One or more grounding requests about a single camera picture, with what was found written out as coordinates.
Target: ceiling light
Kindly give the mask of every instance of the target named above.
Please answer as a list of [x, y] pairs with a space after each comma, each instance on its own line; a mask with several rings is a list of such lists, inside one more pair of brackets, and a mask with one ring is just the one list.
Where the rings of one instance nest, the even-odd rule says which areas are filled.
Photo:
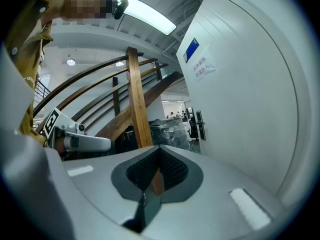
[[76, 64], [75, 60], [73, 58], [70, 58], [66, 61], [66, 63], [69, 65], [69, 66], [74, 66]]
[[119, 62], [117, 62], [115, 65], [116, 65], [117, 67], [120, 67], [120, 66], [123, 66], [124, 63], [123, 63], [122, 61], [119, 61]]
[[175, 24], [149, 5], [146, 5], [139, 0], [128, 0], [128, 2], [129, 5], [124, 11], [125, 14], [149, 24], [165, 35], [169, 35], [176, 29], [177, 26]]

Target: curved white wall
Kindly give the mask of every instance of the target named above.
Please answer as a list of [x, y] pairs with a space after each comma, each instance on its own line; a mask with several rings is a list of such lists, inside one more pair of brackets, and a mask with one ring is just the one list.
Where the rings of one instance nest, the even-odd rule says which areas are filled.
[[[183, 54], [199, 43], [188, 63]], [[216, 71], [197, 82], [193, 64], [204, 50]], [[201, 153], [229, 163], [276, 193], [295, 150], [298, 111], [282, 54], [268, 33], [229, 0], [204, 0], [177, 57], [192, 106], [202, 112]]]
[[268, 32], [288, 64], [299, 109], [294, 156], [277, 195], [287, 206], [310, 190], [320, 166], [319, 40], [293, 0], [230, 0]]

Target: metal railing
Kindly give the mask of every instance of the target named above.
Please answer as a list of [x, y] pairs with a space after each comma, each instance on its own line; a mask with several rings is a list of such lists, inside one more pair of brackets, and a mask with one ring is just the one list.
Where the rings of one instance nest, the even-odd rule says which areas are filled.
[[45, 87], [40, 80], [38, 80], [34, 89], [34, 96], [39, 98], [40, 100], [43, 100], [45, 97], [49, 95], [49, 93], [49, 89]]

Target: hand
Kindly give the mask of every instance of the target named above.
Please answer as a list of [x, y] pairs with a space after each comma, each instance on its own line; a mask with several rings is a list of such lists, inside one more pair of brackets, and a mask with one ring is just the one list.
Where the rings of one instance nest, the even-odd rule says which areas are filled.
[[65, 136], [61, 136], [55, 139], [54, 149], [58, 151], [60, 155], [66, 151], [64, 141], [65, 141]]

